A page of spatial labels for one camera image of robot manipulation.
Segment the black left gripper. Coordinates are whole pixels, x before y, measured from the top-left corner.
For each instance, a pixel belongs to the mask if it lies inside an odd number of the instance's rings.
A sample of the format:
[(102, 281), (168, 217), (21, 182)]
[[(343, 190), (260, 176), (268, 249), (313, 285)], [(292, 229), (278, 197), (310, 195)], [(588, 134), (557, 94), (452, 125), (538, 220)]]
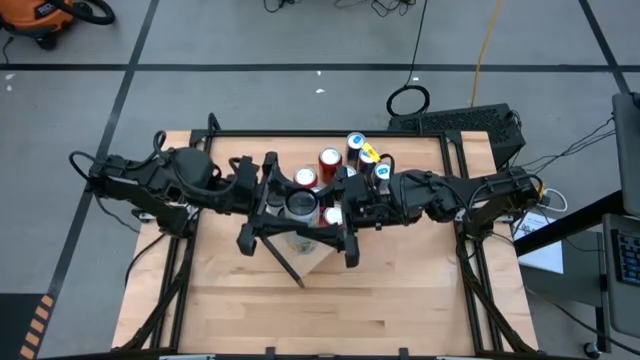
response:
[[(288, 193), (298, 189), (299, 184), (287, 178), (281, 171), (278, 154), (269, 151), (261, 166), (253, 163), (250, 156), (233, 157), (229, 159), (234, 176), (231, 187), (228, 214), (246, 216), (263, 215), (266, 211), (266, 199), (269, 190), (277, 193)], [(272, 236), (282, 233), (296, 232), (313, 238), (319, 229), (286, 218), (279, 217), (250, 217), (241, 226), (236, 240), (240, 252), (246, 256), (253, 256), (257, 240), (265, 242)]]

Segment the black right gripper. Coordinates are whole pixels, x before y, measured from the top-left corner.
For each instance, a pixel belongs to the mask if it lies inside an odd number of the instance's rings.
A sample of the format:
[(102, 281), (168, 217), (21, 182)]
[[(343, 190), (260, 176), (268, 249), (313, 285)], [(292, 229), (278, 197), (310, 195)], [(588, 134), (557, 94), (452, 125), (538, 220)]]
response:
[[(341, 203), (344, 224), (351, 230), (399, 225), (399, 212), (388, 195), (381, 195), (362, 174), (336, 178), (328, 186), (330, 196)], [(360, 250), (356, 235), (349, 230), (300, 230), (299, 234), (337, 252), (342, 252), (347, 268), (359, 265)]]

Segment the orange soda can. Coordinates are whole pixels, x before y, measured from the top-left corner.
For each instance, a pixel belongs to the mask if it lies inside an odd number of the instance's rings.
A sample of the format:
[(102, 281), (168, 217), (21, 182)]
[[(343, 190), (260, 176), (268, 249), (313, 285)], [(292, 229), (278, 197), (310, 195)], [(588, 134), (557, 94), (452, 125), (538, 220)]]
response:
[(306, 188), (313, 188), (318, 182), (316, 171), (311, 167), (299, 168), (295, 171), (294, 182)]

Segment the wooden shelf black metal legs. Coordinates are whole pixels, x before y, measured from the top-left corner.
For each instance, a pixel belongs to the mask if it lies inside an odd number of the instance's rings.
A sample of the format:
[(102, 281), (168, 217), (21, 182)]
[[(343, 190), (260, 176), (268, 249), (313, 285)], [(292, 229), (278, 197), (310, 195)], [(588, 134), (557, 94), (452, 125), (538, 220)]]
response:
[[(342, 154), (342, 165), (350, 165), (356, 169), (357, 161), (348, 161), (346, 159), (346, 150)], [(340, 207), (341, 203), (335, 201), (331, 207)], [(319, 221), (316, 226), (324, 227), (322, 223), (322, 213), (326, 206), (320, 205)], [(314, 268), (316, 268), (323, 260), (330, 255), (334, 254), (336, 250), (322, 243), (318, 243), (314, 252), (309, 255), (300, 255), (295, 253), (286, 243), (286, 235), (289, 233), (282, 233), (273, 237), (270, 237), (264, 242), (267, 250), (274, 256), (278, 263), (285, 269), (285, 271), (294, 279), (299, 287), (304, 287), (302, 278), (309, 274)]]

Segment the white paper sheet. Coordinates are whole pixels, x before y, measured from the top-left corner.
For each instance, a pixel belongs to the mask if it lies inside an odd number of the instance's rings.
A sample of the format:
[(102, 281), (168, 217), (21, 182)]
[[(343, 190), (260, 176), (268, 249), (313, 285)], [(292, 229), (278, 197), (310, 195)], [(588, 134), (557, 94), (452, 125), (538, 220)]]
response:
[[(536, 213), (528, 213), (513, 226), (513, 238), (518, 242), (522, 237), (546, 226), (554, 219)], [(563, 246), (561, 242), (545, 246), (518, 257), (519, 264), (527, 267), (562, 275), (564, 273)]]

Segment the black metal beam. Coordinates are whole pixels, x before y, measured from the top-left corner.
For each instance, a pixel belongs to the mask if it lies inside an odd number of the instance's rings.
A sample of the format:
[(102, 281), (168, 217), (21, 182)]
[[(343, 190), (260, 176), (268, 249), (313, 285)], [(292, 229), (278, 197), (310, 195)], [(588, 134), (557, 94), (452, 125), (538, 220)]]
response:
[(621, 190), (611, 193), (559, 220), (537, 229), (514, 243), (517, 257), (529, 254), (602, 223), (607, 214), (624, 215)]

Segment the black mat orange stripes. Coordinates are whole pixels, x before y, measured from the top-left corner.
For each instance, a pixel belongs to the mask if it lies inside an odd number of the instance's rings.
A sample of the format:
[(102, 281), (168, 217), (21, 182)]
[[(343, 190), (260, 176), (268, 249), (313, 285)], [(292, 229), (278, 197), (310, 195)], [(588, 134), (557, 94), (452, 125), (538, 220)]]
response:
[(35, 360), (54, 307), (51, 294), (0, 294), (0, 360)]

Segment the grey console with keyboard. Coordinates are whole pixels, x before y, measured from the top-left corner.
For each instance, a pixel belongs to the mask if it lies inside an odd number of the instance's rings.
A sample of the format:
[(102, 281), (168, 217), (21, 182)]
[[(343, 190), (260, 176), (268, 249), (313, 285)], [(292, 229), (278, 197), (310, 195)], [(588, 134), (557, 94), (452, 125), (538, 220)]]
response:
[(640, 221), (607, 214), (602, 225), (611, 324), (640, 338)]

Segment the orange shop vacuum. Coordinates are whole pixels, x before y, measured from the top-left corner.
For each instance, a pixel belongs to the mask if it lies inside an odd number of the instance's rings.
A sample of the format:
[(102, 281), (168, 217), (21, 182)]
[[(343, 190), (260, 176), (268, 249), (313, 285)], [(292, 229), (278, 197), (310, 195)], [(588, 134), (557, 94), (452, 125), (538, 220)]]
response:
[(76, 20), (107, 26), (115, 19), (105, 0), (0, 0), (0, 28), (44, 50), (54, 49), (58, 34)]

